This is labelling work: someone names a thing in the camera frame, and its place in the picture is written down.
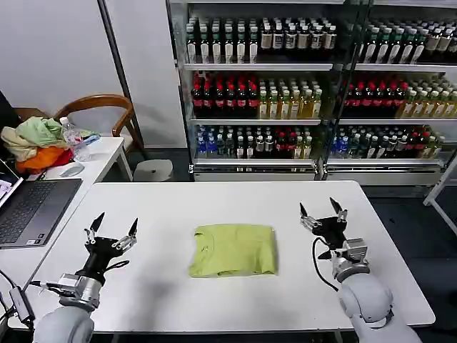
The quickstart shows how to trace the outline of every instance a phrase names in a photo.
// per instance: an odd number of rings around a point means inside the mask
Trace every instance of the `pile of clothes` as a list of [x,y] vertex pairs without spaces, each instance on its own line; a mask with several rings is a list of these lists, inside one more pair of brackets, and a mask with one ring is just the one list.
[[62,125],[54,119],[31,117],[15,129],[5,126],[0,137],[15,156],[16,170],[21,174],[40,174],[51,166],[63,166],[73,158],[62,136]]

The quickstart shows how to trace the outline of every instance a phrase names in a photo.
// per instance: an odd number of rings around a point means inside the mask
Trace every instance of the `gray floor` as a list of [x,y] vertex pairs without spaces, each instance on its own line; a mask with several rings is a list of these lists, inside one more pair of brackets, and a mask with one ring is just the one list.
[[[188,182],[188,155],[185,149],[148,151],[151,159],[170,159],[174,165],[171,181]],[[134,170],[143,161],[140,154],[130,153],[129,164]],[[104,182],[122,181],[117,166],[113,166]],[[421,201],[422,189],[365,189],[374,209],[392,240],[426,295],[436,315],[432,327],[417,329],[424,343],[457,342],[457,236],[431,207]],[[400,194],[402,198],[390,197]],[[438,203],[457,222],[457,187],[448,187]],[[30,334],[9,332],[5,342],[30,342]],[[344,342],[356,342],[353,332],[343,334]],[[333,342],[331,334],[226,334],[226,335],[140,335],[96,334],[93,343],[105,342]]]

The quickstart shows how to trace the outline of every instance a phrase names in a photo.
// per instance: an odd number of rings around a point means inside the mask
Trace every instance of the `laptop keyboard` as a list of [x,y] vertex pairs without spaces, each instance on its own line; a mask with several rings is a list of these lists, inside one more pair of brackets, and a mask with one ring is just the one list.
[[19,239],[36,210],[55,186],[53,182],[34,182],[31,185],[14,209],[0,219],[0,244],[14,243]]

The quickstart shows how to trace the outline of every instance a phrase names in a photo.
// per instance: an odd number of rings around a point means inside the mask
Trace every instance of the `folded t-shirt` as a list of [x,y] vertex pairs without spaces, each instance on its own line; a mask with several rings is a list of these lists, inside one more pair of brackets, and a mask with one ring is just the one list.
[[276,274],[276,241],[272,227],[217,224],[197,227],[191,277]]

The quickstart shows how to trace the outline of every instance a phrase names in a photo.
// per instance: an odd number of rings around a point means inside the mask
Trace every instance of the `chair backrest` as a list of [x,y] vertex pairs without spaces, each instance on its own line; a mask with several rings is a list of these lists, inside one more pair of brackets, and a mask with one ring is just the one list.
[[132,112],[134,107],[125,96],[117,94],[97,94],[91,96],[85,96],[76,101],[71,102],[70,104],[65,105],[54,116],[55,119],[60,119],[63,116],[68,116],[71,112],[82,111],[85,109],[93,109],[94,107],[103,107],[103,106],[116,106],[126,109],[127,112]]

